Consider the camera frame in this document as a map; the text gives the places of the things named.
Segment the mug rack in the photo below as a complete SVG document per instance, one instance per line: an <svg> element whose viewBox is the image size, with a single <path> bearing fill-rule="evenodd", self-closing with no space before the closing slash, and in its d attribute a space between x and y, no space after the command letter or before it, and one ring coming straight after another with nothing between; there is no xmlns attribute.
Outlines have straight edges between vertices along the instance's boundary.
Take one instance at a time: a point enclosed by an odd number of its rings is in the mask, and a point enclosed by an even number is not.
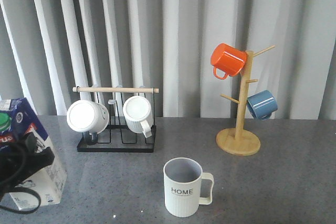
<svg viewBox="0 0 336 224"><path fill-rule="evenodd" d="M233 99L224 94L220 95L221 97L238 104L236 127L221 130L216 137L217 145L228 153L239 156L249 156L257 153L260 149L259 138L254 133L244 130L247 94L249 84L258 81L258 79L250 79L253 58L273 49L274 47L275 46L270 46L257 53L254 53L253 51L246 51L247 59L240 72L242 79L240 81L239 100Z"/></svg>
<svg viewBox="0 0 336 224"><path fill-rule="evenodd" d="M74 87L73 92L108 92L112 93L112 99L108 101L110 120L106 129L98 135L95 144L88 144L86 141L87 133L83 133L82 138L77 145L78 152L154 152L156 124L155 124L155 99L157 88L98 88L98 87ZM127 127L125 118L121 116L122 107L127 100L127 96L134 94L143 95L152 94L151 106L154 123L151 127L152 136L145 138L143 134L134 133Z"/></svg>

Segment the wooden mug tree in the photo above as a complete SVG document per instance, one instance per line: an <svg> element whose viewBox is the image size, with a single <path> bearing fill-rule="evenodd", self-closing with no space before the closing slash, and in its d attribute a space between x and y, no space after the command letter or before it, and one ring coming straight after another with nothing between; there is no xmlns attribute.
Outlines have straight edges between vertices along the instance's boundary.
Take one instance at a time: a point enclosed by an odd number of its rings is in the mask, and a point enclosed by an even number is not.
<svg viewBox="0 0 336 224"><path fill-rule="evenodd" d="M257 82L257 79L250 79L253 58L275 46L268 47L260 52L254 53L253 51L246 51L247 59L244 68L240 74L242 79L240 81L239 100L233 99L227 95L221 94L221 97L227 98L238 104L236 127L231 129L224 129L217 134L217 145L234 155L249 156L257 153L260 149L260 140L252 132L244 130L244 119L247 103L247 94L249 84Z"/></svg>

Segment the round wooden base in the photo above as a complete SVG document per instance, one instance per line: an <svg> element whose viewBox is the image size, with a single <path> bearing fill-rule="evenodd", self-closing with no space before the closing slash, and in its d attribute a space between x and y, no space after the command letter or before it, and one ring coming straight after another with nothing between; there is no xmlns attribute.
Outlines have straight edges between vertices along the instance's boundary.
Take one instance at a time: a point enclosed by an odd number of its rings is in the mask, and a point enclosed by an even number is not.
<svg viewBox="0 0 336 224"><path fill-rule="evenodd" d="M235 139L236 128L224 129L217 134L217 145L234 155L250 156L260 149L260 140L252 132L243 130L240 140Z"/></svg>

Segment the cardboard box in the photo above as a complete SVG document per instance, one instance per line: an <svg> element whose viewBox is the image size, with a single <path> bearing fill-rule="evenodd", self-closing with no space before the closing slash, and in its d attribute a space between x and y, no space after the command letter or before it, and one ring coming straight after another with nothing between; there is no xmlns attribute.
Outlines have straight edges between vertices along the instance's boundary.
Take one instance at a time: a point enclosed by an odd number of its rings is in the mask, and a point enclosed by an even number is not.
<svg viewBox="0 0 336 224"><path fill-rule="evenodd" d="M67 178L52 141L26 98L0 101L0 142L16 142L26 133L37 138L37 152L50 147L55 155L52 165L36 172L18 186L28 187L41 197L41 206L58 204ZM19 210L35 208L37 199L25 193L10 193Z"/></svg>

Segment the wooden pole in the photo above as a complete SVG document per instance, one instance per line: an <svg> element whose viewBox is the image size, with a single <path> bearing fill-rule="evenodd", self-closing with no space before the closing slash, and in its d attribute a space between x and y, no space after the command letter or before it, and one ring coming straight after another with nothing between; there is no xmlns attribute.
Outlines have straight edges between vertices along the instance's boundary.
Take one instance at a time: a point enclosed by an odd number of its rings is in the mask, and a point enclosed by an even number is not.
<svg viewBox="0 0 336 224"><path fill-rule="evenodd" d="M236 133L235 133L235 140L237 141L239 141L242 138L248 86L251 77L251 70L254 56L253 51L246 51L246 53L247 53L247 59L245 62L245 66L241 71L242 80L240 81L239 104L237 110Z"/></svg>

